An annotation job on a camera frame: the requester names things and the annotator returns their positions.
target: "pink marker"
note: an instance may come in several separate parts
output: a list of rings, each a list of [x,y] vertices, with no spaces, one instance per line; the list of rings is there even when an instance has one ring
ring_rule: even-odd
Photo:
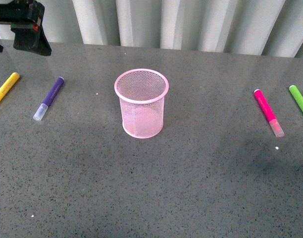
[[[263,93],[261,92],[261,90],[256,89],[254,91],[254,95],[261,107],[261,109],[263,110],[267,120],[269,121],[269,124],[272,128],[272,130],[274,131],[276,137],[283,137],[284,131],[282,130],[281,126],[279,125],[279,122],[277,121],[277,118],[275,116],[275,114],[272,112],[267,100],[265,99]]]

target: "green marker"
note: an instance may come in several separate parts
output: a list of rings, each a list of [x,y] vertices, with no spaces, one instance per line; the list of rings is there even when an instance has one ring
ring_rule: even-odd
[[[303,96],[301,95],[299,89],[295,85],[291,85],[289,87],[289,91],[303,112]]]

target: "purple marker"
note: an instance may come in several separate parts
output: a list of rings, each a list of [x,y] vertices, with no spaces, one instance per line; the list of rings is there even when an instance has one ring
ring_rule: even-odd
[[[60,88],[62,87],[63,82],[64,81],[63,81],[62,77],[59,77],[56,80],[56,83],[54,83],[53,87],[51,88],[51,90],[49,91],[49,93],[47,94],[45,99],[43,100],[42,104],[39,106],[37,112],[35,113],[35,115],[33,117],[34,120],[41,120],[43,118],[48,107],[51,105],[51,103],[53,102],[57,93],[59,92]]]

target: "clear marker cap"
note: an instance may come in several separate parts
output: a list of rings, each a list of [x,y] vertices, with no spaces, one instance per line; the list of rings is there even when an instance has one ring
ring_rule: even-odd
[[[284,131],[282,130],[279,122],[277,119],[273,119],[269,122],[272,130],[274,131],[276,137],[283,137],[285,134],[284,134]]]
[[[39,106],[35,115],[33,116],[34,120],[41,120],[43,118],[43,116],[45,115],[47,109],[48,109],[48,106],[46,104],[42,103]]]

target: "table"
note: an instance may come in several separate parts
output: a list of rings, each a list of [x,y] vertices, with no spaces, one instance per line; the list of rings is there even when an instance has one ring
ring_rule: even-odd
[[[288,90],[303,93],[303,59],[62,43],[43,57],[0,43],[0,86],[21,75],[0,102],[0,238],[303,237],[303,114]],[[150,139],[122,128],[113,87],[133,68],[169,81]]]

